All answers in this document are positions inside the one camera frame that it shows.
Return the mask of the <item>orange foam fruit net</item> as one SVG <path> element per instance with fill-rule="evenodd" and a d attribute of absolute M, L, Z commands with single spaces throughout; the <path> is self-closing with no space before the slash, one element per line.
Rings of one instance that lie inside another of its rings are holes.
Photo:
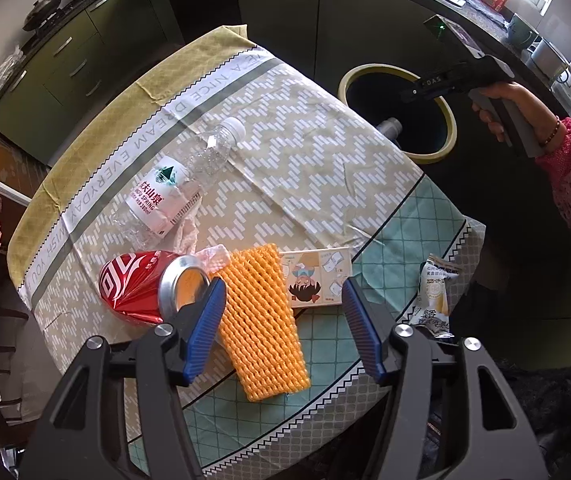
<path fill-rule="evenodd" d="M 251 402 L 310 387 L 276 245 L 238 250 L 216 273 L 226 285 L 220 338 Z"/>

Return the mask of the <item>cartoon printed small box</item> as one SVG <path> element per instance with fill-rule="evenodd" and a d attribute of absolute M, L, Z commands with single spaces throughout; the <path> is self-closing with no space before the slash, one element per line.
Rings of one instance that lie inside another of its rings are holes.
<path fill-rule="evenodd" d="M 337 306 L 343 283 L 353 275 L 349 247 L 283 252 L 281 266 L 293 309 Z"/>

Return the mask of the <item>crushed red cola can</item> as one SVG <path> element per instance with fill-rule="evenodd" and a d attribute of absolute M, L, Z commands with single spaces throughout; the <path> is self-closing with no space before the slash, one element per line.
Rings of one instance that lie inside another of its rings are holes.
<path fill-rule="evenodd" d="M 210 286 L 203 263 L 166 250 L 129 252 L 99 274 L 103 302 L 130 323 L 159 324 L 199 300 Z"/>

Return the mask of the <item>white snack wrapper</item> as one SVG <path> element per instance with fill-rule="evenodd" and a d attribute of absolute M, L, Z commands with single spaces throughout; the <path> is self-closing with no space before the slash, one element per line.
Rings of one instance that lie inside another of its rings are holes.
<path fill-rule="evenodd" d="M 421 266 L 417 307 L 409 318 L 411 325 L 423 327 L 435 339 L 453 338 L 447 285 L 459 274 L 456 264 L 435 255 L 427 257 Z"/>

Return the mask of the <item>clear plastic water bottle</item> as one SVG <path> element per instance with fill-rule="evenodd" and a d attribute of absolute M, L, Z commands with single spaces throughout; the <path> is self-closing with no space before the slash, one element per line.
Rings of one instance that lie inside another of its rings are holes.
<path fill-rule="evenodd" d="M 228 117 L 205 132 L 205 145 L 194 154 L 162 156 L 113 214 L 118 231 L 137 250 L 158 246 L 196 210 L 245 136 L 243 122 Z"/>

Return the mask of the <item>yellow rimmed blue trash bin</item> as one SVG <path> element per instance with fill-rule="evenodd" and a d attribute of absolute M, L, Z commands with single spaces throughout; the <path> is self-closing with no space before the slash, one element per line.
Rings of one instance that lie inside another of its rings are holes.
<path fill-rule="evenodd" d="M 356 66 L 342 77 L 337 96 L 418 165 L 444 159 L 457 142 L 455 115 L 442 96 L 419 96 L 419 77 L 393 65 Z"/>

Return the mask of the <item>green kitchen cabinets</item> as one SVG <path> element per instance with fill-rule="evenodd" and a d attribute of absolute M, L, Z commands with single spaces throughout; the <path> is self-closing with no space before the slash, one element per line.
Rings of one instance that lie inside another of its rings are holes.
<path fill-rule="evenodd" d="M 455 55 L 428 30 L 442 0 L 80 0 L 0 90 L 0 134 L 49 164 L 122 90 L 205 32 L 250 38 L 329 92 L 369 62 L 427 75 Z"/>

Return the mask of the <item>green mug on counter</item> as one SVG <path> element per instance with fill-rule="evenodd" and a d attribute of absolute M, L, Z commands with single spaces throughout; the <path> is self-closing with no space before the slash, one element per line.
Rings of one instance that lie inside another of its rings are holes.
<path fill-rule="evenodd" d="M 536 29 L 524 21 L 519 14 L 513 14 L 508 23 L 508 44 L 519 51 L 527 49 L 537 38 Z"/>

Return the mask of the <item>black wok on stove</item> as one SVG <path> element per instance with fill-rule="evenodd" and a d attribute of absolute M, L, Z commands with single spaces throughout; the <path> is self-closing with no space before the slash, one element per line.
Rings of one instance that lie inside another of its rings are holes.
<path fill-rule="evenodd" d="M 38 0 L 33 4 L 32 10 L 25 17 L 22 29 L 32 32 L 38 29 L 47 18 L 59 10 L 62 0 Z"/>

